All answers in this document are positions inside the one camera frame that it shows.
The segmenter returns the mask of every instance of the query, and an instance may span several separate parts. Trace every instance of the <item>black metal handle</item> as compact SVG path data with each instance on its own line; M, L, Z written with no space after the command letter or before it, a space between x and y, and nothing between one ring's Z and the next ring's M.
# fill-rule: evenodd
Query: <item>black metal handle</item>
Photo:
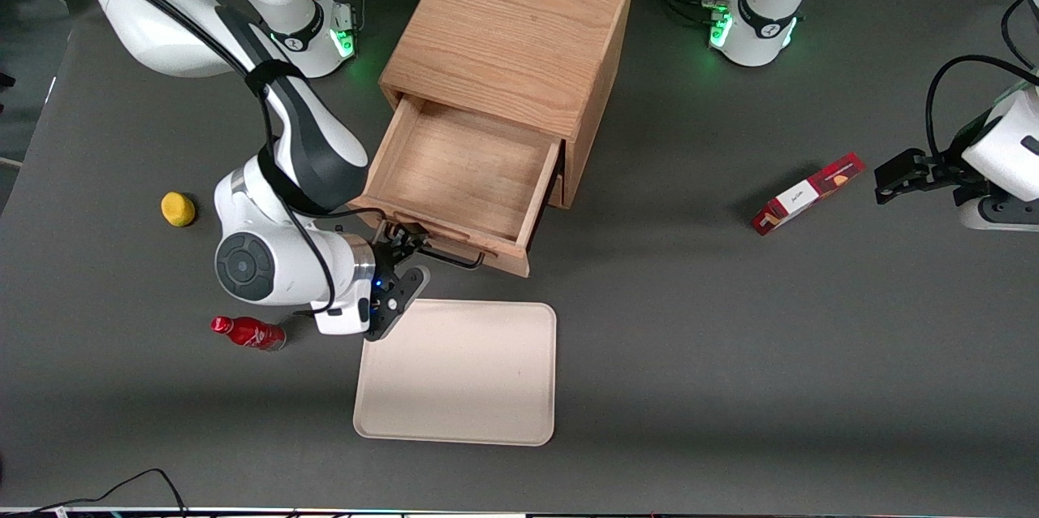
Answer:
M463 263L461 260L457 260L453 255L441 254L441 252L432 251L430 248L419 248L419 254L427 255L429 258L435 258L442 263L448 263L450 266L457 267L461 270L477 270L479 267L483 266L483 258L486 258L486 252L480 252L474 262Z

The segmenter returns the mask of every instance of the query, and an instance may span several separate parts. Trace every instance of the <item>red bottle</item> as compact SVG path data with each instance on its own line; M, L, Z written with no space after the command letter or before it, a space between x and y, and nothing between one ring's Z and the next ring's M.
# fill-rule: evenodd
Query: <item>red bottle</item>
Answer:
M285 345L285 330L271 326L252 318L213 318L209 325L216 333L231 337L237 345L246 348L263 349L265 352L277 352Z

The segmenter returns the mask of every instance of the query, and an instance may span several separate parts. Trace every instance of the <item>gray table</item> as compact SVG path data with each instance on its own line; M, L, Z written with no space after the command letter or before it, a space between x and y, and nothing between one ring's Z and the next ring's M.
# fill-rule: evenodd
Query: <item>gray table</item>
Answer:
M1005 53L1011 1L808 0L781 60L745 70L636 0L576 207L544 215L532 277L430 264L426 296L556 308L540 448L364 440L359 337L294 323L270 355L210 332L213 315L283 315L235 302L211 267L208 198L260 147L259 110L230 75L145 70L87 8L0 221L0 505L160 466L199 507L1039 514L1039 237L961 228L949 192L876 207L870 176L774 236L748 224L810 166L924 144L932 74ZM314 82L370 151L415 3L371 0L361 58ZM954 74L940 131L1010 83ZM170 189L204 199L197 225L162 221ZM141 483L112 502L169 498Z

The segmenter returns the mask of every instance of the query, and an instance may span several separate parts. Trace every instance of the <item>beige tray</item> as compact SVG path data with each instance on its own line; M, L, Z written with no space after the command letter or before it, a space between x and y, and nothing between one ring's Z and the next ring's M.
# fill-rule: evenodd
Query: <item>beige tray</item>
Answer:
M365 342L353 428L370 439L538 446L552 438L556 313L541 303L416 300Z

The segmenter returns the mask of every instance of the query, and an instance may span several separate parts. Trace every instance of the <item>yellow sponge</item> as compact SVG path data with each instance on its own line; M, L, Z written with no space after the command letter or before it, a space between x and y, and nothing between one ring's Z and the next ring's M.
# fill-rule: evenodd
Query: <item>yellow sponge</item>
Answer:
M184 193L168 192L162 197L162 216L170 225L183 228L194 221L194 205Z

